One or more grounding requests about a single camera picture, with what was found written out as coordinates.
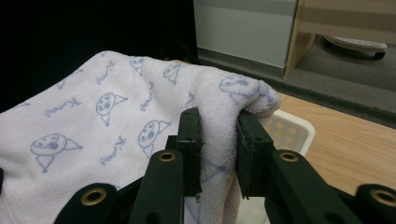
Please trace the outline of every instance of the white object on shelf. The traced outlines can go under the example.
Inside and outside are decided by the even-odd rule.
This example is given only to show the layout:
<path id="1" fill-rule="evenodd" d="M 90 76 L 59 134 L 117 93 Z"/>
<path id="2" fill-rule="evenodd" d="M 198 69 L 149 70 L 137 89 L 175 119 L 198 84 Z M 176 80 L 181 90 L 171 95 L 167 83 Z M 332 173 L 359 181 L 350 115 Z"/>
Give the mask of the white object on shelf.
<path id="1" fill-rule="evenodd" d="M 377 59 L 384 57 L 387 51 L 387 45 L 367 40 L 345 38 L 339 36 L 325 35 L 324 38 L 330 43 L 344 49 L 352 49 L 357 51 L 374 52 Z"/>
<path id="2" fill-rule="evenodd" d="M 310 122 L 282 110 L 277 110 L 263 126 L 274 140 L 276 149 L 290 149 L 303 156 L 315 136 L 315 128 Z M 242 200 L 236 224 L 263 223 L 270 223 L 264 210 L 264 198 Z"/>

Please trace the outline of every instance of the white bin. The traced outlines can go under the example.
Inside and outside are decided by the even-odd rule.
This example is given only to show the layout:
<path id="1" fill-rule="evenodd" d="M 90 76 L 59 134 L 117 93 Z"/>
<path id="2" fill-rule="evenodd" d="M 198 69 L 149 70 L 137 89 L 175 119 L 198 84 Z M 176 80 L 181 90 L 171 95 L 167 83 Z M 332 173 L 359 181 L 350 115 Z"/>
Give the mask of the white bin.
<path id="1" fill-rule="evenodd" d="M 315 136 L 314 126 L 305 119 L 277 110 L 264 129 L 274 140 L 276 149 L 290 149 L 305 156 Z M 269 224 L 264 210 L 264 198 L 242 200 L 237 224 Z"/>

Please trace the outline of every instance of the bolt hole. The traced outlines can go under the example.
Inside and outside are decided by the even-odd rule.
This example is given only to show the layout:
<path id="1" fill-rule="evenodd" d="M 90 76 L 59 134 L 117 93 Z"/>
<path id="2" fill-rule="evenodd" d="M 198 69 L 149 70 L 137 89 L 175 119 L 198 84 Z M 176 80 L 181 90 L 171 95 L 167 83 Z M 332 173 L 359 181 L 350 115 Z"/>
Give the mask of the bolt hole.
<path id="1" fill-rule="evenodd" d="M 161 161 L 172 161 L 175 158 L 176 158 L 176 155 L 171 152 L 164 152 L 163 154 L 160 155 Z"/>
<path id="2" fill-rule="evenodd" d="M 163 221 L 163 215 L 160 212 L 151 212 L 146 216 L 148 224 L 158 224 Z"/>
<path id="3" fill-rule="evenodd" d="M 391 207 L 396 207 L 396 195 L 382 189 L 372 189 L 370 193 L 378 202 Z"/>
<path id="4" fill-rule="evenodd" d="M 298 160 L 298 157 L 296 157 L 294 154 L 289 153 L 289 152 L 281 153 L 280 158 L 284 161 L 297 161 Z"/>
<path id="5" fill-rule="evenodd" d="M 81 197 L 81 203 L 85 206 L 92 206 L 99 204 L 107 196 L 105 189 L 96 188 L 86 191 Z"/>
<path id="6" fill-rule="evenodd" d="M 100 193 L 100 192 L 93 192 L 93 193 L 91 193 L 90 195 L 88 195 L 87 199 L 88 199 L 88 200 L 91 200 L 91 201 L 93 201 L 93 200 L 98 200 L 101 196 L 102 196 L 102 193 Z"/>
<path id="7" fill-rule="evenodd" d="M 335 213 L 326 213 L 324 217 L 333 224 L 345 224 L 345 221 L 342 217 Z"/>

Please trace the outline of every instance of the gray wall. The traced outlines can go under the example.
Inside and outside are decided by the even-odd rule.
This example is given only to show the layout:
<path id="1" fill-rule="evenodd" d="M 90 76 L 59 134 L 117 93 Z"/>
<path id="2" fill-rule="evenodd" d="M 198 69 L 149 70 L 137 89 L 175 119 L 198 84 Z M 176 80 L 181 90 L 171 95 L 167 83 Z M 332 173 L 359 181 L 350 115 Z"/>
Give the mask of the gray wall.
<path id="1" fill-rule="evenodd" d="M 284 68 L 296 0 L 194 0 L 198 48 Z"/>

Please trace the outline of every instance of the wooden floor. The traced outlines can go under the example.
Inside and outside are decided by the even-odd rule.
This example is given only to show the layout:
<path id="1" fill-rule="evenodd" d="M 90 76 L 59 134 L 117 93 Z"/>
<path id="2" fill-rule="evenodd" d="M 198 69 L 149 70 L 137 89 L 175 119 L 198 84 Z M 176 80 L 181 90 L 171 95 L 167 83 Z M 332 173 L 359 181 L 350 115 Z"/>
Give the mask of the wooden floor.
<path id="1" fill-rule="evenodd" d="M 396 189 L 396 130 L 282 94 L 281 110 L 313 124 L 306 158 L 325 181 L 355 194 L 358 185 Z"/>

